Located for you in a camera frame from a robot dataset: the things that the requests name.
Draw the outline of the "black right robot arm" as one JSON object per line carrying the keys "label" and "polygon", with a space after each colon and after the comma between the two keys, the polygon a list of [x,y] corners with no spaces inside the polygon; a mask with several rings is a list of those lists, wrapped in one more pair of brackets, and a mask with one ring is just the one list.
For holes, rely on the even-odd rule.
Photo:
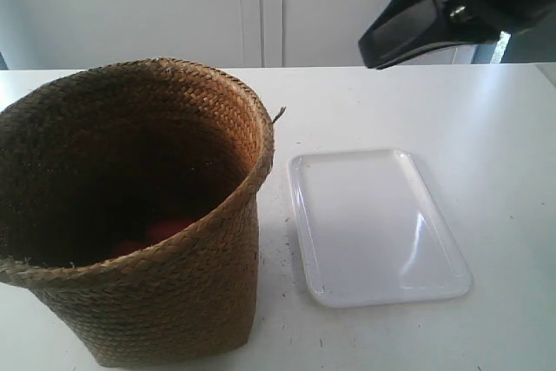
{"label": "black right robot arm", "polygon": [[365,66],[382,70],[436,50],[496,43],[554,9],[555,0],[391,0],[358,46]]}

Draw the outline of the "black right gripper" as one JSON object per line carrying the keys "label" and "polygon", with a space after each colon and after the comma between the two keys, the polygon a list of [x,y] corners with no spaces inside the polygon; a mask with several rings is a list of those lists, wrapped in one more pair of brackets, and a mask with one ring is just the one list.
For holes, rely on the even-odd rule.
{"label": "black right gripper", "polygon": [[499,38],[477,0],[391,0],[358,46],[365,66],[382,70],[436,50]]}

